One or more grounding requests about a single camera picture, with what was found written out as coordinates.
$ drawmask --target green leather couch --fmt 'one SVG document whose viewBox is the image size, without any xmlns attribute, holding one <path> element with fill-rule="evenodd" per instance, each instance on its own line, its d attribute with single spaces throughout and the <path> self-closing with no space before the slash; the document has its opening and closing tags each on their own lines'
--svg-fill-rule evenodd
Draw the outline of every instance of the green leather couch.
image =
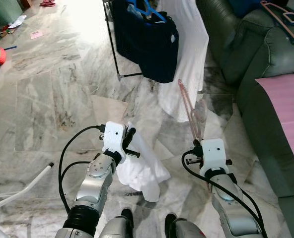
<svg viewBox="0 0 294 238">
<path fill-rule="evenodd" d="M 228 0 L 196 3 L 226 83 L 238 86 L 236 101 L 248 136 L 294 238 L 294 155 L 269 97 L 255 81 L 294 73 L 294 44 L 262 9 L 238 18 Z"/>
</svg>

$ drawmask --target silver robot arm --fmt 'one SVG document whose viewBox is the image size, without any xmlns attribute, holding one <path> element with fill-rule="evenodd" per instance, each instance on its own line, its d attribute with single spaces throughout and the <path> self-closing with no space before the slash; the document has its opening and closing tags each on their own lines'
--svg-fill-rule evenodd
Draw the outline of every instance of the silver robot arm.
<svg viewBox="0 0 294 238">
<path fill-rule="evenodd" d="M 200 175 L 224 187 L 243 200 L 242 190 L 228 175 L 224 144 L 221 139 L 201 141 L 203 165 Z M 253 216 L 235 199 L 211 185 L 212 205 L 219 213 L 226 238 L 263 238 Z"/>
<path fill-rule="evenodd" d="M 136 130 L 126 131 L 122 124 L 107 122 L 104 132 L 103 154 L 86 168 L 85 179 L 80 186 L 68 219 L 55 238 L 93 238 L 107 198 L 107 189 L 113 174 L 126 154 L 139 157 L 139 153 L 127 149 Z"/>
</svg>

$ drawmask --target pink towel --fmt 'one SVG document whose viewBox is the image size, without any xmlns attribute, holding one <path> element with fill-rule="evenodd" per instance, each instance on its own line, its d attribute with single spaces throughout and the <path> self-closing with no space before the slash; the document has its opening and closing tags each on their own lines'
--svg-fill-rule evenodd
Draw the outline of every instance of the pink towel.
<svg viewBox="0 0 294 238">
<path fill-rule="evenodd" d="M 294 74 L 256 81 L 269 96 L 294 154 Z"/>
</svg>

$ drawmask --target drying rack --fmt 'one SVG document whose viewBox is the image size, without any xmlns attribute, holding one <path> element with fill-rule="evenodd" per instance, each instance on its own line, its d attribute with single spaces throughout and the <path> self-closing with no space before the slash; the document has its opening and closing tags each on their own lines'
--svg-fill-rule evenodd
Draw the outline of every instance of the drying rack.
<svg viewBox="0 0 294 238">
<path fill-rule="evenodd" d="M 112 51 L 113 51 L 114 63 L 115 63 L 115 68 L 116 68 L 116 72 L 117 72 L 117 78 L 118 78 L 119 81 L 121 81 L 121 78 L 142 75 L 143 73 L 131 73 L 131 74 L 124 74 L 124 75 L 121 75 L 119 73 L 119 69 L 118 69 L 118 65 L 117 65 L 117 59 L 116 59 L 116 54 L 115 54 L 115 49 L 114 49 L 114 44 L 113 44 L 113 39 L 112 39 L 112 33 L 111 33 L 111 29 L 109 27 L 108 15 L 107 15 L 106 6 L 105 6 L 105 3 L 106 2 L 109 5 L 111 5 L 111 1 L 110 0 L 102 0 L 102 3 L 103 3 L 103 7 L 104 7 L 105 21 L 106 21 L 106 25 L 107 25 L 107 29 L 108 29 L 109 40 L 111 42 L 111 47 L 112 47 Z"/>
</svg>

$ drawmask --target pink cloth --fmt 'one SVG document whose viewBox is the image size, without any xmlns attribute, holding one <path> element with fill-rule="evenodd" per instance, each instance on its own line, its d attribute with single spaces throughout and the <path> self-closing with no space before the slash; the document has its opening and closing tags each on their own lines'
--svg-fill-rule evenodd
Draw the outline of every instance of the pink cloth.
<svg viewBox="0 0 294 238">
<path fill-rule="evenodd" d="M 294 154 L 294 74 L 256 80 L 269 96 Z"/>
</svg>

